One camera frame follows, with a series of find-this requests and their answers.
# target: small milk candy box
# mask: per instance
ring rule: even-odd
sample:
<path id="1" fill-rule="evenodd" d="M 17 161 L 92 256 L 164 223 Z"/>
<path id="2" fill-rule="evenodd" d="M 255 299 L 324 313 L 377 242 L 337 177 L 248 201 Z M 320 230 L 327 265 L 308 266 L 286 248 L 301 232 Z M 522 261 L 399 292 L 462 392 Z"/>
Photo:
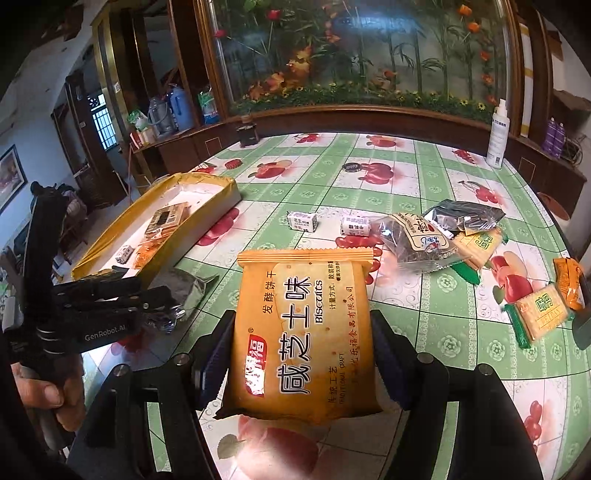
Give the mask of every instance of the small milk candy box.
<path id="1" fill-rule="evenodd" d="M 341 235 L 369 236 L 369 219 L 344 215 L 340 222 Z"/>
<path id="2" fill-rule="evenodd" d="M 318 227 L 315 213 L 290 212 L 287 214 L 287 221 L 292 230 L 313 232 Z"/>

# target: human hand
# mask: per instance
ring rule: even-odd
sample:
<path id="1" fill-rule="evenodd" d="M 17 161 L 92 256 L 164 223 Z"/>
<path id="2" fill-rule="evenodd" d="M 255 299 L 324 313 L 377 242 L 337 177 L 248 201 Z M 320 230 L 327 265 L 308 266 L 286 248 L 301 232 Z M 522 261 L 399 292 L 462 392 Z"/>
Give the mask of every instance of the human hand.
<path id="1" fill-rule="evenodd" d="M 12 364 L 11 368 L 25 408 L 55 409 L 56 417 L 64 430 L 75 432 L 86 415 L 82 383 L 84 367 L 80 355 L 73 355 L 67 360 L 72 372 L 64 382 L 63 388 L 44 380 L 26 378 L 21 364 Z"/>

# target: finger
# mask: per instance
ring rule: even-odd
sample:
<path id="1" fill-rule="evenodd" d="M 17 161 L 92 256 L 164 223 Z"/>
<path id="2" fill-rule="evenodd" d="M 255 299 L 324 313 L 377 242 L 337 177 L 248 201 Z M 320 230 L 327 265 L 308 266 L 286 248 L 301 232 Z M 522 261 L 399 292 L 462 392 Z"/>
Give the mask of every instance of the finger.
<path id="1" fill-rule="evenodd" d="M 68 378 L 64 383 L 64 405 L 76 405 L 84 400 L 84 383 L 81 377 Z"/>
<path id="2" fill-rule="evenodd" d="M 64 398 L 58 388 L 43 380 L 31 380 L 28 378 L 15 378 L 18 394 L 21 397 L 23 405 L 28 408 L 50 408 L 60 407 L 64 403 Z"/>
<path id="3" fill-rule="evenodd" d="M 79 402 L 76 405 L 66 405 L 56 410 L 56 417 L 64 430 L 68 432 L 75 432 L 82 425 L 84 417 L 86 417 L 86 407 L 84 402 Z"/>

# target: picture frame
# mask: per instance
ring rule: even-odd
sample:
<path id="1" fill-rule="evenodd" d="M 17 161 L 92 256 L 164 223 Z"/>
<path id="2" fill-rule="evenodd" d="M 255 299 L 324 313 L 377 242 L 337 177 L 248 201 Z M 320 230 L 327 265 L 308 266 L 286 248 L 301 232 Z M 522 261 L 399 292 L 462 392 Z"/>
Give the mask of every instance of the picture frame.
<path id="1" fill-rule="evenodd" d="M 27 177 L 13 145 L 0 157 L 0 213 L 26 184 Z"/>

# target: green checkered tablecloth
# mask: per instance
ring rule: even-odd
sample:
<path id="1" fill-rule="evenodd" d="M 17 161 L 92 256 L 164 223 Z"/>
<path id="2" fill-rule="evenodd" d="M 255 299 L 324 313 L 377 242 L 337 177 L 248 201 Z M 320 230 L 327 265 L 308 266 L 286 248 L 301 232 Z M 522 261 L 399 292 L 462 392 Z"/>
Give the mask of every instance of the green checkered tablecloth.
<path id="1" fill-rule="evenodd" d="M 517 254 L 534 288 L 554 280 L 553 258 L 568 256 L 553 220 L 508 163 L 494 170 L 479 155 L 442 145 L 350 133 L 283 135 L 265 138 L 253 147 L 233 145 L 198 168 L 235 178 L 243 198 L 236 205 L 232 227 L 216 239 L 202 239 L 178 264 L 199 276 L 218 274 L 217 286 L 194 322 L 180 325 L 165 340 L 154 340 L 127 357 L 108 348 L 85 354 L 89 398 L 120 361 L 134 368 L 151 367 L 188 351 L 199 336 L 210 333 L 222 313 L 237 305 L 242 277 L 236 263 L 239 252 L 335 248 L 345 213 L 420 213 L 448 198 L 500 206 L 506 213 L 501 225 L 510 240 L 496 254 Z M 290 211 L 316 212 L 317 230 L 289 229 Z M 449 268 L 401 274 L 393 272 L 389 252 L 380 260 L 368 285 L 371 307 L 381 309 L 394 332 L 408 337 L 418 352 L 430 352 L 453 367 L 491 364 L 523 420 L 532 403 L 542 405 L 542 433 L 534 444 L 544 478 L 560 477 L 591 435 L 588 351 L 574 344 L 570 325 L 521 350 L 493 296 L 496 281 L 490 271 L 485 270 L 481 285 L 474 287 Z M 235 459 L 217 456 L 219 440 L 238 431 L 237 417 L 213 420 L 220 404 L 217 400 L 200 414 L 204 435 L 222 478 L 245 479 Z M 150 412 L 155 458 L 159 468 L 167 468 L 157 405 L 151 405 Z M 456 417 L 457 404 L 450 403 L 433 478 L 446 477 Z M 375 416 L 323 427 L 315 433 L 319 457 L 312 478 L 378 479 L 392 453 L 399 419 L 400 410 L 392 406 Z"/>

